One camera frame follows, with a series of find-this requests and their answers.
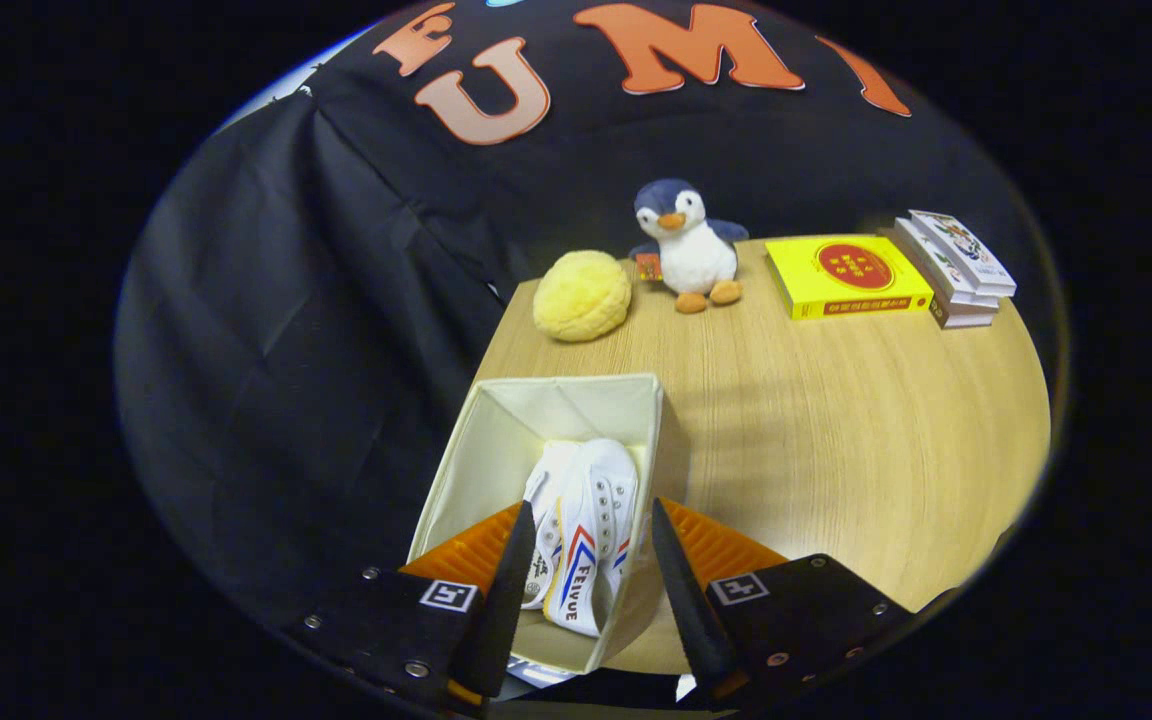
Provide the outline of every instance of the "stack of books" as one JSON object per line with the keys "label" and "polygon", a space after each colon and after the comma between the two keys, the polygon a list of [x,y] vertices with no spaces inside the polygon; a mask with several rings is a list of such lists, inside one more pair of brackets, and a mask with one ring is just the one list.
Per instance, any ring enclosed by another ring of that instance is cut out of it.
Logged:
{"label": "stack of books", "polygon": [[895,243],[877,234],[765,241],[790,318],[925,313],[932,288]]}
{"label": "stack of books", "polygon": [[942,328],[990,325],[1000,301],[1016,295],[1002,263],[952,215],[910,210],[909,219],[897,218],[880,233],[932,286],[931,310]]}

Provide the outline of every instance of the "yellow bread bun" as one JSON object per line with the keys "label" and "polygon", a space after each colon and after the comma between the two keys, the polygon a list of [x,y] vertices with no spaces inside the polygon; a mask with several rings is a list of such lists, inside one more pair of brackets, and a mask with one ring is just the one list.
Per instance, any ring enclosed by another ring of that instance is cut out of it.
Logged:
{"label": "yellow bread bun", "polygon": [[550,338],[594,340],[626,321],[630,278],[607,252],[576,250],[554,263],[536,287],[531,319]]}

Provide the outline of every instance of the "black cloth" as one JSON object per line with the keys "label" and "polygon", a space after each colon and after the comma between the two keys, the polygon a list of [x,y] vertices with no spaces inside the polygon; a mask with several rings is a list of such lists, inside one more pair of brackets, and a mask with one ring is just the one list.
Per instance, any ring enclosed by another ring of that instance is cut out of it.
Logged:
{"label": "black cloth", "polygon": [[[432,3],[384,20],[306,81],[205,142],[129,263],[115,376],[134,464],[211,579],[266,623],[361,564],[396,566],[454,419],[520,282],[563,252],[623,256],[652,179],[698,187],[753,237],[873,232],[947,211],[1020,285],[1055,392],[1053,275],[1005,174],[922,94],[878,109],[835,51],[733,3],[805,90],[621,90],[626,65],[571,0],[457,3],[452,45],[416,74],[374,54]],[[643,8],[685,26],[689,5]],[[457,141],[414,101],[461,70],[486,114],[511,106],[471,60],[521,36],[552,106],[513,141]]]}

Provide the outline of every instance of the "penguin's orange foot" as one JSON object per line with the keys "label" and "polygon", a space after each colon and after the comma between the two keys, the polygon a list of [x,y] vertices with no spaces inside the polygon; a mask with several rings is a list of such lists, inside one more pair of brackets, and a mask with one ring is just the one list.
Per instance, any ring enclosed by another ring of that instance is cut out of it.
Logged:
{"label": "penguin's orange foot", "polygon": [[699,313],[705,309],[705,296],[698,291],[684,291],[675,301],[673,309],[680,311],[680,313]]}
{"label": "penguin's orange foot", "polygon": [[714,301],[714,305],[728,305],[740,300],[740,282],[721,281],[714,285],[714,290],[708,291],[708,298]]}

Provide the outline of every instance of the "wooden table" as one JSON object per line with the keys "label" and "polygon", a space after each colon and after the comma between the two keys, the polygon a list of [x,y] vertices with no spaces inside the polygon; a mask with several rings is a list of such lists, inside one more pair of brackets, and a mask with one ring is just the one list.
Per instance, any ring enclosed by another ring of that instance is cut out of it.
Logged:
{"label": "wooden table", "polygon": [[[1043,370],[1010,301],[992,327],[929,313],[790,320],[761,241],[744,297],[679,314],[637,281],[626,324],[588,343],[531,323],[522,283],[476,381],[655,373],[691,445],[685,505],[794,559],[826,552],[918,611],[977,571],[1018,518],[1051,438]],[[668,600],[605,666],[689,673]]]}

